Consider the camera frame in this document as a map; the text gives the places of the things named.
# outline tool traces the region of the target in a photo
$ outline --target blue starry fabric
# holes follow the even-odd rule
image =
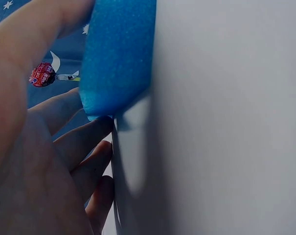
[[[0,22],[28,2],[29,0],[0,0]],[[58,73],[74,74],[79,71],[80,74],[88,26],[82,27],[70,36],[56,40],[43,60],[50,63],[54,61],[53,64],[56,65],[54,69]],[[52,85],[44,88],[35,88],[29,84],[27,94],[28,107],[30,108],[50,97],[67,92],[77,86],[78,82],[73,81],[55,81]],[[83,113],[78,114],[57,136],[87,121]]]

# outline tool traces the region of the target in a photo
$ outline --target finger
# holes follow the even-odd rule
[[[78,88],[52,97],[29,109],[39,115],[47,125],[51,135],[56,134],[71,118],[82,109]]]
[[[114,200],[114,182],[110,176],[103,176],[86,207],[93,233],[101,234]]]
[[[60,158],[71,171],[112,129],[113,120],[110,117],[102,117],[66,133],[54,144],[60,153]]]
[[[89,158],[71,172],[84,202],[90,198],[112,157],[112,145],[102,141]]]
[[[94,0],[33,0],[0,23],[0,64],[28,75],[58,35],[85,22]]]

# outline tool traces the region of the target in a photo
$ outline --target candy wrapper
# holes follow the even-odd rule
[[[35,87],[46,87],[55,80],[80,81],[80,78],[74,74],[57,74],[50,63],[41,62],[33,70],[29,82]]]

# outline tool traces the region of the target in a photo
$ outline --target blue sponge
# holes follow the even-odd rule
[[[114,115],[151,82],[156,0],[96,0],[80,96],[90,120]]]

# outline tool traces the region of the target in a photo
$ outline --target star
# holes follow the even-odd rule
[[[12,2],[13,2],[13,1],[8,1],[8,2],[6,3],[6,5],[4,5],[4,10],[5,10],[5,9],[9,9],[10,6],[13,5]]]
[[[83,29],[83,34],[88,34],[88,31],[89,31],[89,24],[87,24],[84,29]]]

